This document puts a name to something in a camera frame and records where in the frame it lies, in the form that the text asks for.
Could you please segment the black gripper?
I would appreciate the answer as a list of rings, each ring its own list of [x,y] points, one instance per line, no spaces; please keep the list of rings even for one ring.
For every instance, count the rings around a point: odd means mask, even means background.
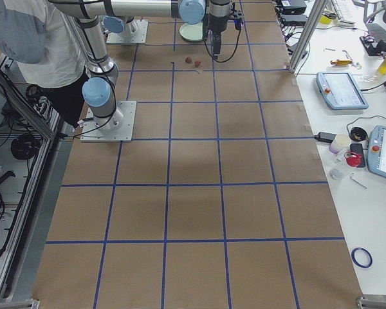
[[[236,44],[239,42],[243,13],[235,3],[207,3],[207,36],[210,35],[210,55],[219,55],[222,45],[222,33],[227,29],[228,22],[234,23],[238,31]]]

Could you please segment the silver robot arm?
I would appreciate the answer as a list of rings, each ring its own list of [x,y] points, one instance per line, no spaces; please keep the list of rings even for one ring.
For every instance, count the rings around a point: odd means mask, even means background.
[[[187,24],[203,23],[202,39],[211,36],[210,56],[221,51],[221,34],[228,21],[241,30],[243,13],[231,1],[52,1],[63,14],[74,20],[78,42],[84,49],[92,77],[105,76],[116,82],[118,68],[110,58],[99,17],[167,17]]]

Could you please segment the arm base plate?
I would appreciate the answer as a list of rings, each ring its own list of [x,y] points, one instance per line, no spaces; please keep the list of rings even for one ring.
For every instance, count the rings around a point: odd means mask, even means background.
[[[149,22],[145,19],[133,19],[126,23],[120,33],[109,30],[107,44],[110,45],[131,45],[145,44]]]
[[[91,121],[85,122],[82,134],[79,136],[82,142],[130,142],[133,138],[134,120],[136,116],[136,101],[118,101],[116,112],[112,119],[103,127],[103,122],[96,118],[93,112],[87,109],[87,118]]]

